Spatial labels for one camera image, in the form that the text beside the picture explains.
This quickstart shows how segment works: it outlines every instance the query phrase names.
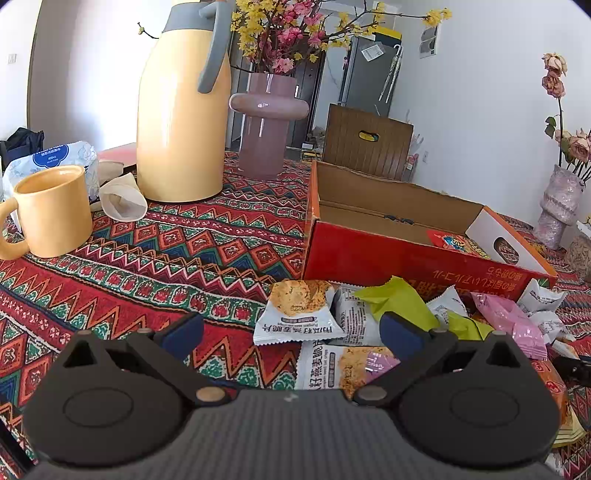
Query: table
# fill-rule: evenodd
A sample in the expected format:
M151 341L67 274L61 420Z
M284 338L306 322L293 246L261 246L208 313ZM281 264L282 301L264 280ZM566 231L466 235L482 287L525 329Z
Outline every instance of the table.
M301 274L309 166L286 160L278 180L263 183L240 176L237 165L226 153L223 191L212 199L149 202L146 217L131 223L96 212L92 237L75 252L0 261L0 417L25 449L22 409L78 329L122 338L198 311L207 320L188 366L253 387L293 388L299 343L257 347L252 332L271 285ZM557 286L570 292L558 313L579 352L591 352L589 286L562 261L564 252L546 251L529 225L506 219L557 270ZM571 399L589 429L591 395L579 388ZM567 478L591 472L591 440L560 454ZM11 478L11 469L0 451L0 475Z

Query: wall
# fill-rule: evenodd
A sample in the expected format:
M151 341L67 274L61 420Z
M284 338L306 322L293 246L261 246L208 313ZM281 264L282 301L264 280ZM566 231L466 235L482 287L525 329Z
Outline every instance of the wall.
M170 0L43 0L33 62L31 126L45 145L97 150L136 138L139 80Z
M0 140L27 126L31 49L41 0L11 0L0 10ZM8 56L17 54L16 63Z
M544 134L558 106L541 87L541 56L556 51L567 59L565 128L588 130L591 20L571 0L496 0L493 8L485 0L399 3L408 14L453 12L437 54L426 59L418 58L421 22L397 20L405 50L390 117L404 120L410 110L415 133L425 137L427 162L414 181L535 222L558 158ZM579 212L591 212L591 193Z

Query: pink vase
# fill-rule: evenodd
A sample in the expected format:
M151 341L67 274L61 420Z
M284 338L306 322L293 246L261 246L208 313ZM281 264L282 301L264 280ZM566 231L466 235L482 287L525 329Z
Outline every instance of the pink vase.
M244 176L271 180L281 173L289 123L309 112L296 98L296 85L293 77L251 73L248 92L230 98L230 107L244 113L238 163Z
M542 214L534 236L552 250L560 248L567 225L573 225L585 184L573 172L554 166L554 172L540 200Z

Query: red cardboard box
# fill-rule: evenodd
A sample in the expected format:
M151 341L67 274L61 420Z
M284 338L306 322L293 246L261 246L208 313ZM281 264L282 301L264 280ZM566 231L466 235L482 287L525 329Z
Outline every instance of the red cardboard box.
M433 246L431 229L468 236L492 260ZM515 264L495 249L503 239L516 253ZM316 160L305 255L303 278L377 286L396 275L425 300L450 285L461 294L478 291L517 300L530 279L545 278L550 287L557 280L552 266L486 206Z

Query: black bag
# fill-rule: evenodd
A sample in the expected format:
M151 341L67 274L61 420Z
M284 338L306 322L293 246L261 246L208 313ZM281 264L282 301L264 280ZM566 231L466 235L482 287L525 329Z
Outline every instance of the black bag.
M43 151L43 139L45 134L32 132L29 129L19 127L8 140L0 141L0 157L2 157L2 171L6 170L8 164L21 157L27 157L34 153Z

